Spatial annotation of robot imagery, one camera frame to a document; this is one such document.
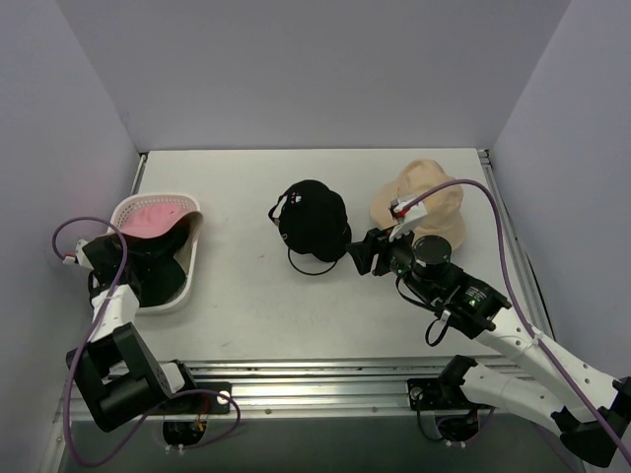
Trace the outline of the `dark green cap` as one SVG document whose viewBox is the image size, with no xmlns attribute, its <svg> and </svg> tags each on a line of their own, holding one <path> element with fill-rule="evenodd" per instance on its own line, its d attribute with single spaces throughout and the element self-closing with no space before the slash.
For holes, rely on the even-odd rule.
<svg viewBox="0 0 631 473">
<path fill-rule="evenodd" d="M 141 307 L 166 304 L 184 285 L 186 275 L 175 260 L 175 254 L 187 238 L 187 230 L 180 228 L 152 239 L 125 237 L 129 250 L 127 261 L 138 282 Z"/>
</svg>

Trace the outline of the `beige bucket hat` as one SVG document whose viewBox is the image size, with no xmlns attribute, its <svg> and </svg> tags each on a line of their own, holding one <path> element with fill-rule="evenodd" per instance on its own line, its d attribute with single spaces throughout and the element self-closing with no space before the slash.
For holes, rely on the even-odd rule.
<svg viewBox="0 0 631 473">
<path fill-rule="evenodd" d="M 416 160 L 408 164 L 397 178 L 386 184 L 373 198 L 370 216 L 380 229 L 395 225 L 389 204 L 401 197 L 418 197 L 439 184 L 454 180 L 434 160 Z M 465 240 L 465 223 L 460 212 L 463 189 L 453 185 L 440 190 L 422 201 L 427 215 L 415 228 L 415 239 L 436 235 L 445 238 L 452 249 L 458 249 Z"/>
</svg>

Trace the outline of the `black baseball cap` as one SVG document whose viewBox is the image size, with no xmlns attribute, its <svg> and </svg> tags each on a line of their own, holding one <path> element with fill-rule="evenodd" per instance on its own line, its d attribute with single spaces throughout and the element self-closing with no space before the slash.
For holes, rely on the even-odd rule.
<svg viewBox="0 0 631 473">
<path fill-rule="evenodd" d="M 338 261 L 351 241 L 342 197 L 318 180 L 292 184 L 267 216 L 291 251 L 311 254 L 322 262 Z"/>
</svg>

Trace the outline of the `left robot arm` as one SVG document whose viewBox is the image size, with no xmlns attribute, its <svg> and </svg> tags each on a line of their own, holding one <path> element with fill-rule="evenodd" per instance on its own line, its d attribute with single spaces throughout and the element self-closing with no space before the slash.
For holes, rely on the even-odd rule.
<svg viewBox="0 0 631 473">
<path fill-rule="evenodd" d="M 118 235 L 77 244 L 78 262 L 91 269 L 89 294 L 99 325 L 82 351 L 66 355 L 68 365 L 79 357 L 74 382 L 106 433 L 163 403 L 187 413 L 199 399 L 187 366 L 179 360 L 161 365 L 134 326 L 139 309 L 166 304 L 182 291 L 187 273 L 177 258 L 189 253 L 187 233 L 124 239 L 128 253 L 122 271 Z"/>
</svg>

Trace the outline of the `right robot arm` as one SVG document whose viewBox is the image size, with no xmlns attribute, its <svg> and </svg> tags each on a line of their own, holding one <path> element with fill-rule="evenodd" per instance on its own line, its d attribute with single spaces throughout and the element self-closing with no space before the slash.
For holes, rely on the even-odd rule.
<svg viewBox="0 0 631 473">
<path fill-rule="evenodd" d="M 451 262 L 452 248 L 440 236 L 393 238 L 388 230 L 372 229 L 347 251 L 359 274 L 394 274 L 397 284 L 412 293 L 412 304 L 533 379 L 525 382 L 455 356 L 437 384 L 444 403 L 498 407 L 547 429 L 583 461 L 610 465 L 630 425 L 629 378 L 589 366 L 521 320 L 505 296 Z"/>
</svg>

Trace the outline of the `pink cap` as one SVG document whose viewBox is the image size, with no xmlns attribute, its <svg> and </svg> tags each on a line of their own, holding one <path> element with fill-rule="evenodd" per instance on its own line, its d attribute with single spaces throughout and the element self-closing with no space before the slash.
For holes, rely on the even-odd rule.
<svg viewBox="0 0 631 473">
<path fill-rule="evenodd" d="M 188 210 L 176 203 L 158 203 L 132 211 L 120 231 L 125 236 L 152 239 L 183 223 L 192 224 L 196 233 L 202 221 L 203 216 L 197 210 Z"/>
</svg>

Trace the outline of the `white plastic basket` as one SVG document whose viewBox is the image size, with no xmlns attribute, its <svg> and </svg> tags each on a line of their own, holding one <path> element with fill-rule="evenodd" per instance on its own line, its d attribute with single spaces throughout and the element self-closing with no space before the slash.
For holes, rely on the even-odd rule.
<svg viewBox="0 0 631 473">
<path fill-rule="evenodd" d="M 125 270 L 140 312 L 163 314 L 185 305 L 203 224 L 198 201 L 186 194 L 136 194 L 116 206 L 110 222 L 127 243 Z"/>
</svg>

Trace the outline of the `aluminium front rail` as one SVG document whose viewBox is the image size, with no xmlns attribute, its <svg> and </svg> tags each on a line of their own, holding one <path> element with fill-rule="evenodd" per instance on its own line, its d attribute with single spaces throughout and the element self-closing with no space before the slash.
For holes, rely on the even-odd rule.
<svg viewBox="0 0 631 473">
<path fill-rule="evenodd" d="M 189 362 L 202 385 L 226 381 L 246 419 L 405 416 L 406 381 L 436 377 L 447 358 Z"/>
</svg>

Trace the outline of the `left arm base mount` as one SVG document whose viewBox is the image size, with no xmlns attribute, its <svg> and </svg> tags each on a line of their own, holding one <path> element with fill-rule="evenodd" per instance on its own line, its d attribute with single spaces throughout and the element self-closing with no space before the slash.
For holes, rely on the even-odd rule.
<svg viewBox="0 0 631 473">
<path fill-rule="evenodd" d="M 158 408 L 164 416 L 192 415 L 189 420 L 164 420 L 162 423 L 161 436 L 166 449 L 174 449 L 181 454 L 215 443 L 236 427 L 232 424 L 225 431 L 213 434 L 209 426 L 211 416 L 228 416 L 233 409 L 229 400 L 233 386 L 228 381 L 204 381 L 195 386 L 187 384 L 184 389 L 192 389 L 194 393 L 171 399 Z"/>
</svg>

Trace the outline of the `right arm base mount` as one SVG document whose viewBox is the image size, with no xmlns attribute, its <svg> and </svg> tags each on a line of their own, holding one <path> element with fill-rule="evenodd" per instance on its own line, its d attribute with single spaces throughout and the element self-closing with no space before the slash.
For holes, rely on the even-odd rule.
<svg viewBox="0 0 631 473">
<path fill-rule="evenodd" d="M 417 427 L 425 440 L 465 449 L 483 432 L 495 407 L 470 401 L 462 391 L 464 376 L 478 367 L 474 359 L 456 355 L 437 377 L 409 378 L 406 381 L 409 409 L 415 413 Z M 434 418 L 433 435 L 424 428 L 423 412 L 458 410 L 464 411 L 464 414 Z"/>
</svg>

